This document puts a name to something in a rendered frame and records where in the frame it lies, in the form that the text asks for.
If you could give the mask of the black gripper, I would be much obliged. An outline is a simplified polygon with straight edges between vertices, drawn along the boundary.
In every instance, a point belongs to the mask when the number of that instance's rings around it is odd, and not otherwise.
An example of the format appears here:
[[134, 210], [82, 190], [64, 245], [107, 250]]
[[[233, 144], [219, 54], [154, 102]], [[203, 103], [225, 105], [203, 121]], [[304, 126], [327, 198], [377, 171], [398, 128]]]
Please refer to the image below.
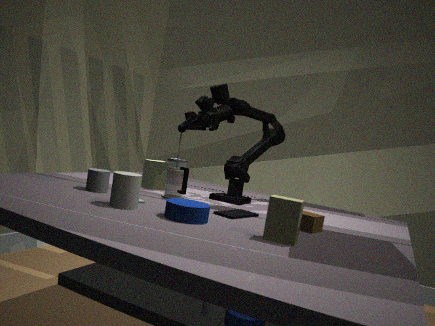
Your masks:
[[218, 108], [214, 112], [199, 111], [198, 114], [188, 111], [185, 113], [185, 118], [186, 120], [182, 122], [184, 130], [206, 130], [209, 128], [209, 131], [214, 131], [218, 129], [221, 122], [221, 112]]

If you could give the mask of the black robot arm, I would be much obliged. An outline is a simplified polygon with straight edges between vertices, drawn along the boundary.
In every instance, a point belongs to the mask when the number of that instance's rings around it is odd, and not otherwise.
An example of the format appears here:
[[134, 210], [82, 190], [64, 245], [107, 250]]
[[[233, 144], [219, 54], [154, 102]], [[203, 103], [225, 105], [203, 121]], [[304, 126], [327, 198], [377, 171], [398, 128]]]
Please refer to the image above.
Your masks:
[[[226, 196], [245, 198], [242, 196], [244, 183], [248, 183], [249, 165], [260, 157], [270, 147], [284, 142], [285, 133], [282, 125], [273, 113], [252, 107], [247, 101], [230, 98], [227, 84], [210, 87], [212, 98], [201, 96], [195, 103], [201, 111], [214, 112], [217, 108], [221, 112], [221, 121], [234, 123], [234, 115], [242, 115], [263, 123], [263, 138], [242, 156], [232, 156], [224, 165], [225, 179], [229, 180]], [[214, 103], [222, 104], [214, 108]], [[274, 128], [269, 128], [269, 123]], [[235, 178], [238, 179], [235, 179]]]

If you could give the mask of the blue short cylinder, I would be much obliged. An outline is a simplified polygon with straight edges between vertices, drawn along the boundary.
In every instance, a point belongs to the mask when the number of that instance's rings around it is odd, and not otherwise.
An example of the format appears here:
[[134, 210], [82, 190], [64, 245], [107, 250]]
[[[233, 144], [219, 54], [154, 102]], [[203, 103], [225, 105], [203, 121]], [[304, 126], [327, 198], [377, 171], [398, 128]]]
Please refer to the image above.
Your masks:
[[265, 321], [227, 309], [224, 324], [226, 326], [265, 326]]
[[169, 198], [166, 200], [164, 217], [170, 221], [188, 225], [205, 225], [208, 223], [210, 205], [203, 202]]

